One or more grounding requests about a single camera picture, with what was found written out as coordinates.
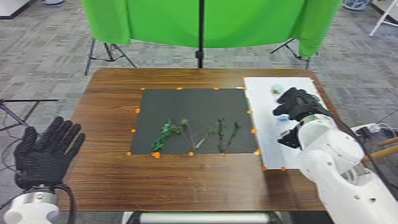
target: floor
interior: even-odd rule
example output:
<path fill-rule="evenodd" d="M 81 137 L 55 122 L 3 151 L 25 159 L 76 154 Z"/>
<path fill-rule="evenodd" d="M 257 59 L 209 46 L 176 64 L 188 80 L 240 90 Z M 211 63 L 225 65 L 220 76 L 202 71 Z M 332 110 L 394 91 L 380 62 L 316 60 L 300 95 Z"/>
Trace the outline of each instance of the floor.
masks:
<path fill-rule="evenodd" d="M 371 8 L 362 12 L 339 10 L 320 55 L 311 63 L 311 70 L 350 126 L 378 121 L 398 109 L 398 29 L 384 25 L 375 37 L 368 36 L 378 17 L 380 14 Z M 55 115 L 66 118 L 73 115 L 92 77 L 83 76 L 89 44 L 90 31 L 80 0 L 69 0 L 60 7 L 46 7 L 37 1 L 14 20 L 0 21 L 0 96 L 3 99 L 60 100 L 57 103 L 42 104 L 32 115 L 30 124 L 39 130 Z M 270 55 L 275 47 L 277 45 L 208 49 L 204 66 L 304 68 L 304 63 L 295 60 L 286 49 Z M 122 49 L 140 68 L 195 67 L 192 48 L 133 41 Z M 128 66 L 124 60 L 115 63 L 94 62 L 90 72 L 99 67 Z M 25 104 L 9 106 L 18 113 L 28 110 Z M 384 122 L 398 127 L 398 113 Z M 21 129 L 12 129 L 10 134 L 19 136 Z M 3 133 L 2 149 L 10 141 L 12 138 Z M 392 157 L 391 161 L 389 175 L 398 176 L 392 169 L 398 158 Z M 0 172 L 0 203 L 19 193 L 12 176 L 9 170 Z M 119 216 L 119 213 L 83 213 L 80 221 L 115 223 Z"/>

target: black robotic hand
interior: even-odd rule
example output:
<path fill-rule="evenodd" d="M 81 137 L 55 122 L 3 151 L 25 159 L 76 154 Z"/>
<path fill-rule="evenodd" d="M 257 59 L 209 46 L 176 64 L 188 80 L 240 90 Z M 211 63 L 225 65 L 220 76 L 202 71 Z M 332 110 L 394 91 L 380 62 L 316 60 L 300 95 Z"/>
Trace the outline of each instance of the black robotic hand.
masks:
<path fill-rule="evenodd" d="M 55 118 L 39 139 L 34 127 L 26 128 L 14 151 L 19 188 L 28 189 L 41 184 L 53 187 L 62 184 L 69 163 L 85 141 L 80 130 L 80 124 L 73 125 L 62 117 Z"/>
<path fill-rule="evenodd" d="M 277 99 L 280 106 L 273 110 L 273 115 L 289 115 L 289 120 L 300 121 L 311 114 L 325 114 L 325 108 L 320 104 L 320 99 L 305 90 L 289 88 L 280 98 Z"/>

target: green screen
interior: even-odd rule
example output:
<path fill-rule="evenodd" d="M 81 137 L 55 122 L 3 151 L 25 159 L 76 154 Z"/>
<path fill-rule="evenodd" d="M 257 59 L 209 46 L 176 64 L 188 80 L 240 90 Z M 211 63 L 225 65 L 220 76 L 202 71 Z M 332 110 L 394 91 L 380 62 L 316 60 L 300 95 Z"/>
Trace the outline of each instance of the green screen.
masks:
<path fill-rule="evenodd" d="M 339 0 L 206 0 L 204 46 L 231 48 L 300 41 L 300 55 L 321 45 Z M 83 0 L 94 38 L 197 47 L 199 0 Z"/>

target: white board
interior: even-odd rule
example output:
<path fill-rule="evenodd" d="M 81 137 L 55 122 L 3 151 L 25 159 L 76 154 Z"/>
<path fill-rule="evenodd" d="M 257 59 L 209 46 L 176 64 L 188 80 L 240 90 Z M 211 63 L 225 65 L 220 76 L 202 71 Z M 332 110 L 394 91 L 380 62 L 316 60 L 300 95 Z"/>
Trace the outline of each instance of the white board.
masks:
<path fill-rule="evenodd" d="M 0 0 L 0 16 L 10 16 L 30 0 Z"/>
<path fill-rule="evenodd" d="M 277 142 L 280 133 L 295 127 L 296 121 L 279 121 L 272 114 L 272 111 L 279 106 L 275 101 L 282 95 L 273 94 L 272 89 L 277 88 L 280 92 L 284 92 L 291 87 L 304 89 L 307 93 L 320 98 L 312 80 L 309 78 L 245 78 L 245 94 L 252 110 L 252 123 L 257 131 L 256 138 L 266 169 L 298 169 L 296 155 L 300 149 L 289 148 Z"/>

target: cable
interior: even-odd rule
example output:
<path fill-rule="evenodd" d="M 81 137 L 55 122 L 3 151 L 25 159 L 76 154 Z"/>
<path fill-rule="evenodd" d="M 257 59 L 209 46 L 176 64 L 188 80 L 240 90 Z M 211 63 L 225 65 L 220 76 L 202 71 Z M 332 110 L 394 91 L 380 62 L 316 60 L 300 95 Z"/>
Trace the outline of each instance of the cable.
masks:
<path fill-rule="evenodd" d="M 9 114 L 7 114 L 7 112 L 3 112 L 3 127 L 7 127 L 7 117 L 9 117 Z M 10 138 L 21 139 L 21 138 L 18 138 L 16 136 L 10 135 L 9 129 L 5 130 L 5 132 L 7 132 L 7 135 L 9 135 Z"/>
<path fill-rule="evenodd" d="M 60 189 L 69 196 L 69 217 L 67 217 L 67 224 L 74 224 L 76 223 L 76 200 L 74 200 L 74 195 L 73 195 L 73 191 L 71 188 L 66 184 L 58 184 L 55 186 L 55 189 Z"/>
<path fill-rule="evenodd" d="M 7 145 L 7 147 L 5 147 L 3 151 L 2 151 L 2 164 L 3 164 L 3 168 L 2 168 L 0 171 L 3 171 L 5 169 L 9 169 L 12 172 L 18 172 L 16 169 L 10 168 L 14 165 L 7 165 L 7 162 L 5 162 L 5 159 L 7 159 L 7 158 L 5 158 L 5 157 L 7 157 L 7 151 L 9 151 L 9 149 L 10 149 L 10 146 L 16 144 L 16 142 L 18 142 L 19 140 L 21 140 L 21 139 L 16 139 L 16 140 L 9 143 L 9 145 Z"/>
<path fill-rule="evenodd" d="M 382 179 L 384 185 L 387 186 L 387 189 L 389 189 L 389 191 L 392 192 L 392 189 L 391 189 L 392 184 L 391 184 L 391 182 L 387 181 L 385 175 L 384 175 L 382 170 L 380 170 L 380 168 L 378 168 L 378 166 L 376 166 L 375 160 L 373 160 L 373 158 L 371 158 L 371 156 L 369 156 L 369 153 L 368 153 L 368 150 L 366 150 L 364 143 L 362 143 L 362 141 L 360 141 L 360 139 L 359 139 L 359 137 L 357 137 L 357 135 L 355 135 L 355 133 L 353 133 L 353 131 L 352 131 L 348 125 L 344 124 L 344 122 L 339 120 L 339 118 L 334 116 L 334 114 L 327 111 L 327 109 L 325 109 L 321 106 L 320 106 L 320 110 L 321 110 L 321 112 L 332 117 L 334 121 L 341 124 L 343 128 L 346 129 L 346 134 L 352 136 L 352 138 L 355 139 L 355 141 L 357 141 L 357 143 L 359 143 L 359 145 L 360 145 L 362 152 L 364 152 L 364 155 L 366 155 L 366 157 L 368 157 L 368 159 L 369 159 L 371 165 L 373 165 L 373 167 L 375 167 L 376 175 L 378 175 L 378 177 L 380 177 L 380 179 Z"/>
<path fill-rule="evenodd" d="M 394 136 L 394 138 L 396 138 L 396 133 L 394 133 L 394 129 L 396 129 L 396 128 L 392 128 L 392 127 L 389 126 L 389 124 L 385 124 L 385 123 L 378 123 L 378 126 L 380 126 L 380 125 L 384 125 L 384 126 L 391 129 L 392 136 Z"/>
<path fill-rule="evenodd" d="M 376 124 L 389 118 L 389 116 L 398 112 L 398 109 L 387 114 L 387 116 L 382 118 L 380 121 L 376 121 Z"/>
<path fill-rule="evenodd" d="M 12 202 L 12 200 L 16 199 L 16 197 L 19 196 L 21 194 L 18 194 L 10 199 L 9 201 L 2 204 L 0 206 L 0 211 L 3 210 L 5 206 L 9 205 L 9 203 Z"/>

